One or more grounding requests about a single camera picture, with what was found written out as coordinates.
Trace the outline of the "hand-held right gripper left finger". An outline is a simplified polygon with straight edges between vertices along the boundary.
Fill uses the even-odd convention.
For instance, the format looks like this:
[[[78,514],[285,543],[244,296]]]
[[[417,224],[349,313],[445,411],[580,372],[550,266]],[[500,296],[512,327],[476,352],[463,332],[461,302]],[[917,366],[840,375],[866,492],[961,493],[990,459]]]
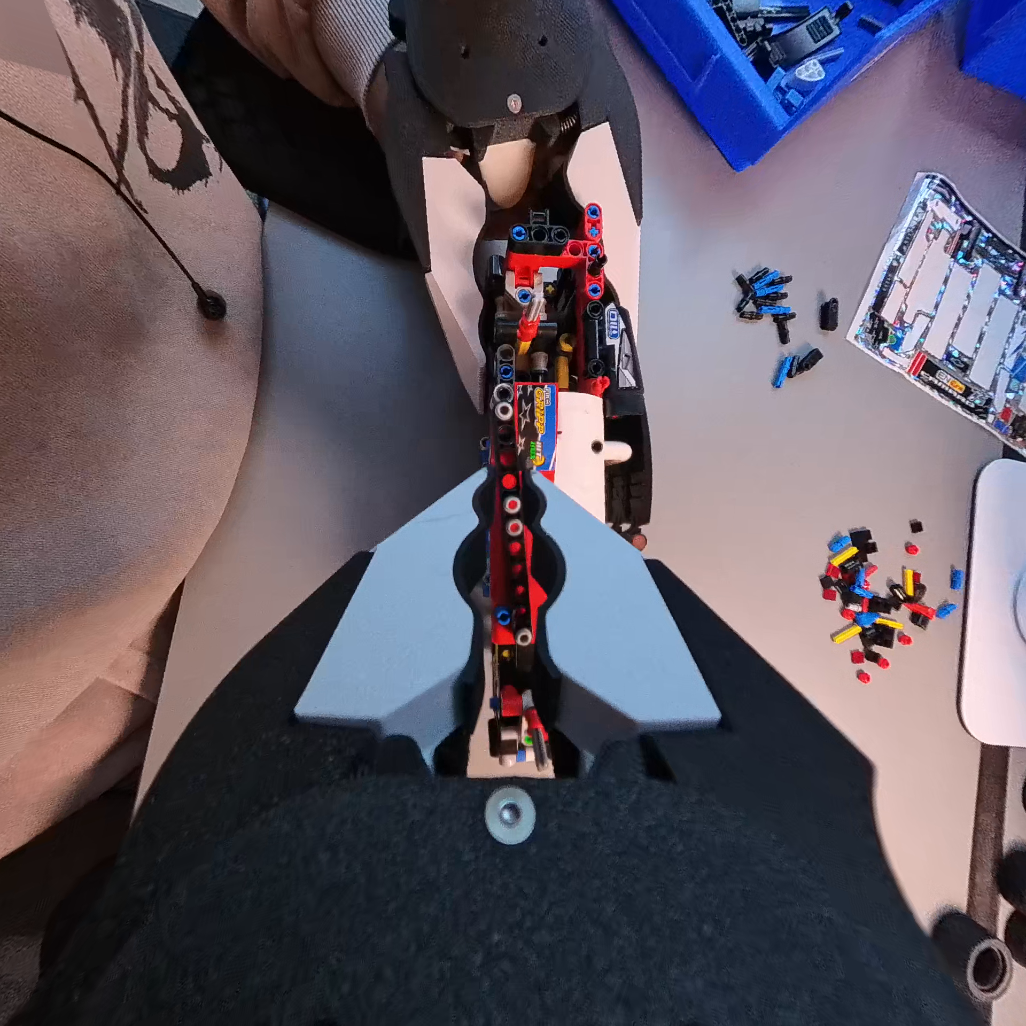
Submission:
[[[494,497],[481,468],[374,547],[293,713],[308,725],[408,737],[429,768],[467,727],[481,664],[475,599]]]

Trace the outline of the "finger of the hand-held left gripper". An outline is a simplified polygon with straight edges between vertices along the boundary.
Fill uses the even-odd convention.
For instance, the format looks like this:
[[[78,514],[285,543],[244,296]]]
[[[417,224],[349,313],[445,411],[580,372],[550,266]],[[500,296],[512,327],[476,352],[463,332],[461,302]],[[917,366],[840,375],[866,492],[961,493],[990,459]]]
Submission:
[[[626,309],[630,321],[639,320],[640,224],[634,212],[609,121],[583,129],[573,144],[564,167],[566,186],[582,208],[590,203],[601,210],[601,245],[608,258],[607,285]]]
[[[425,279],[453,364],[478,413],[484,410],[482,292],[474,250],[485,222],[486,193],[460,161],[424,157],[429,270]]]

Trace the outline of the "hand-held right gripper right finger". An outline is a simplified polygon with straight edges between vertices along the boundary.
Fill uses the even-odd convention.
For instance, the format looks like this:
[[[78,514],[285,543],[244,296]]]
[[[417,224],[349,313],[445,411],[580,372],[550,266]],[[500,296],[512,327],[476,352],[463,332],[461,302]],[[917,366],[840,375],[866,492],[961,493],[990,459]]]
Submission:
[[[587,774],[611,743],[718,728],[720,708],[642,555],[543,475],[528,477],[528,494],[545,594],[540,706],[559,771]]]

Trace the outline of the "long black lego beam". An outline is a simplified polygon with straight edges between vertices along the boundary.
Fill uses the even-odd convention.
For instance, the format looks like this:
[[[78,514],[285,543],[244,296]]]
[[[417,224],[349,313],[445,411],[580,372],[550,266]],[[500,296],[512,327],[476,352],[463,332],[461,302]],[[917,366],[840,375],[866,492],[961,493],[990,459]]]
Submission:
[[[488,589],[494,608],[494,645],[502,660],[523,662],[534,638],[530,547],[523,519],[515,397],[511,378],[501,379],[494,387],[494,519],[488,535]]]

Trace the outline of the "lego race car model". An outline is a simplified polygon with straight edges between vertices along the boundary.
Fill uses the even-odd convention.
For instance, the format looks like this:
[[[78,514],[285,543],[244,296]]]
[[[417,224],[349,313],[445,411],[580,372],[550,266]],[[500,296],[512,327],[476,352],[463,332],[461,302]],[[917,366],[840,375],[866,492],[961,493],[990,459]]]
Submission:
[[[545,771],[552,759],[549,733],[532,701],[541,690],[532,683],[532,664],[545,594],[532,567],[528,477],[548,478],[631,543],[650,514],[643,383],[629,315],[605,281],[601,232],[601,210],[593,203],[581,208],[574,226],[554,220],[548,208],[529,209],[509,224],[485,268],[481,340],[488,433],[481,449],[494,472],[494,387],[511,378],[530,547],[532,647],[523,662],[507,661],[494,645],[486,542],[481,588],[492,657],[488,742],[491,758],[504,770],[532,764]]]

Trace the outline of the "person's left forearm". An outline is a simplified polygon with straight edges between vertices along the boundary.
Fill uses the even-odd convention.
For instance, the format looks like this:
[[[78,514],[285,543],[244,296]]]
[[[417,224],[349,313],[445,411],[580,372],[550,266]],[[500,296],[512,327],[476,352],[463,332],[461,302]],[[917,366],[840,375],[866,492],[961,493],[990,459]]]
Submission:
[[[387,1],[204,1],[253,58],[331,107],[367,111],[394,37]]]

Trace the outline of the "heap of black lego parts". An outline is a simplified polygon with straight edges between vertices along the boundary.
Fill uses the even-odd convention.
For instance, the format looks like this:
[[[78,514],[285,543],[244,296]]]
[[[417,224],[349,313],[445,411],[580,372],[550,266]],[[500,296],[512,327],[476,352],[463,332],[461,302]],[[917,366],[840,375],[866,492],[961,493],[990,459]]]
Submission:
[[[842,27],[853,2],[813,9],[783,2],[710,1],[714,16],[750,61],[770,94],[794,113],[844,55]]]

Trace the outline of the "blue bin with white label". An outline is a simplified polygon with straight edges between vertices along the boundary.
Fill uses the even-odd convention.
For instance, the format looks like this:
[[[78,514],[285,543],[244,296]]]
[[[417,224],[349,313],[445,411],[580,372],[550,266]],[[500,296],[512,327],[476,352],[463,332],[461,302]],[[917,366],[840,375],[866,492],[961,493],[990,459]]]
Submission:
[[[710,1],[613,1],[625,25],[662,71],[731,167],[740,172],[765,156],[813,112],[840,94],[891,47],[923,28],[942,1],[850,1],[842,27],[844,55],[794,113],[774,98]],[[763,1],[813,9],[841,1]]]

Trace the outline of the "bunch of blue black pins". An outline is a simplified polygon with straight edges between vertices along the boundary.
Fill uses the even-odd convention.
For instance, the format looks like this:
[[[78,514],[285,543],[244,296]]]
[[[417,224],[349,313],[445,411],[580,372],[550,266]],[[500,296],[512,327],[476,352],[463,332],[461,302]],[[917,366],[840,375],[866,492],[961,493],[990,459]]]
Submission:
[[[762,268],[750,276],[737,274],[735,283],[740,297],[735,306],[737,316],[745,321],[759,321],[768,316],[776,321],[794,318],[789,304],[788,286],[792,276]]]

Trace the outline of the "pile of small colourful pieces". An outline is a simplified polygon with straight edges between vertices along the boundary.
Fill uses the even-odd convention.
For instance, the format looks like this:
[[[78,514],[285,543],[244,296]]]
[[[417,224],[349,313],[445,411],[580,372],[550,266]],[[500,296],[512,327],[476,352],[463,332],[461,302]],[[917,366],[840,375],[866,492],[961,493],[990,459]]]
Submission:
[[[818,577],[822,599],[840,617],[830,641],[849,650],[854,679],[869,686],[874,673],[891,668],[892,653],[910,648],[918,633],[946,622],[959,610],[966,573],[952,566],[940,590],[930,589],[918,564],[926,527],[908,522],[902,545],[904,562],[893,574],[879,570],[879,543],[867,527],[834,532],[827,542],[824,569]]]

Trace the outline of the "holographic sticker sheet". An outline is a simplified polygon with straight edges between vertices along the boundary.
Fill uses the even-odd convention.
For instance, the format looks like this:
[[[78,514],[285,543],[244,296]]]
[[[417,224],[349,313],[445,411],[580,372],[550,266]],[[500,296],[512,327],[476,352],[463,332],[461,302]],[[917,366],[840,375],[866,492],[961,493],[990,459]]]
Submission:
[[[1024,249],[941,174],[915,177],[846,339],[1024,455]]]

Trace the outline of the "white book stand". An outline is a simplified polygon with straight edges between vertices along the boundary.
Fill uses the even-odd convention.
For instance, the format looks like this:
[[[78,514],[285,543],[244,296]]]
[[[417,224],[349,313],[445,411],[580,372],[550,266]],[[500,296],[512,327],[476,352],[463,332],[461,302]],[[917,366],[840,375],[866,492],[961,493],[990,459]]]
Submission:
[[[1025,747],[1025,465],[1000,458],[976,482],[958,711],[977,741]]]

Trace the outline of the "blue parts bin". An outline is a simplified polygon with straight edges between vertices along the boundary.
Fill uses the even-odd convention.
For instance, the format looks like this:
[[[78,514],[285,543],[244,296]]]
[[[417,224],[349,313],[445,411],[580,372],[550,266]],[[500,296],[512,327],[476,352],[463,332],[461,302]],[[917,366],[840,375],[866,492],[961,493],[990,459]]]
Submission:
[[[1025,1],[968,1],[960,69],[1025,98]]]

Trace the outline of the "dark cloth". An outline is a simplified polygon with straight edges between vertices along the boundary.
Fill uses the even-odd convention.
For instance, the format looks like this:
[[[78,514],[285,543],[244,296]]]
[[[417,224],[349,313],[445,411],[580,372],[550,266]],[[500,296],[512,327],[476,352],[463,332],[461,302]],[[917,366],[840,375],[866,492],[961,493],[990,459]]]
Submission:
[[[96,902],[134,795],[114,788],[1,861],[1,1023],[9,1024]]]

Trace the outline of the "black hoodie drawstring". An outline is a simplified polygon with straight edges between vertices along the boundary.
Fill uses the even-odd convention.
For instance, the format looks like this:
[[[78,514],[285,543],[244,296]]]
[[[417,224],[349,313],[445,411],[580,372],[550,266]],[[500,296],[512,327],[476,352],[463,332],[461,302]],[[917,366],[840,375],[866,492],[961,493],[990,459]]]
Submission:
[[[4,110],[1,111],[1,119],[12,127],[18,129],[22,133],[29,135],[48,147],[51,147],[70,158],[73,158],[80,164],[90,169],[92,172],[96,173],[98,177],[111,188],[114,195],[135,215],[135,218],[139,219],[139,222],[146,229],[147,233],[149,233],[153,239],[156,240],[161,249],[164,250],[164,252],[166,252],[166,254],[173,261],[177,270],[186,278],[186,281],[188,281],[189,286],[195,293],[197,309],[202,318],[212,322],[221,322],[224,320],[228,312],[227,303],[224,297],[216,290],[208,289],[200,283],[195,275],[193,275],[192,272],[186,267],[186,263],[177,256],[173,248],[154,227],[154,224],[151,223],[149,218],[147,218],[147,214],[143,212],[142,208],[139,207],[134,200],[130,199],[123,193],[121,186],[119,186],[113,177],[100,168],[94,161],[71,149],[57,139],[45,135],[41,131],[32,128]]]

